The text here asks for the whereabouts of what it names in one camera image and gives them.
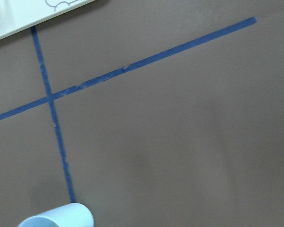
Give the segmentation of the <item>light blue plastic cup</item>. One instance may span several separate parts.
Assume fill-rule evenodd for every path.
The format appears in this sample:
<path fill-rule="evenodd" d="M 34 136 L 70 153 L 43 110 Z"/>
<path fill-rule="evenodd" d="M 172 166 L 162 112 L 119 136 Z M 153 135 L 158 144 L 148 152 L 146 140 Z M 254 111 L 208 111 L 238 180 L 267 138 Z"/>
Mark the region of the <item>light blue plastic cup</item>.
<path fill-rule="evenodd" d="M 19 227 L 94 227 L 91 211 L 80 203 L 70 203 L 26 218 Z"/>

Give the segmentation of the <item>cream bear serving tray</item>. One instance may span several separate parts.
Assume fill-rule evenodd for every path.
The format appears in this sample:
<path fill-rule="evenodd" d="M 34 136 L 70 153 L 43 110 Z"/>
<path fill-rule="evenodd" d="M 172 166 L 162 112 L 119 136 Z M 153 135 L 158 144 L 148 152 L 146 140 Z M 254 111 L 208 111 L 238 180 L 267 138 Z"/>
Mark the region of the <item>cream bear serving tray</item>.
<path fill-rule="evenodd" d="M 90 0 L 0 0 L 0 40 L 91 2 Z"/>

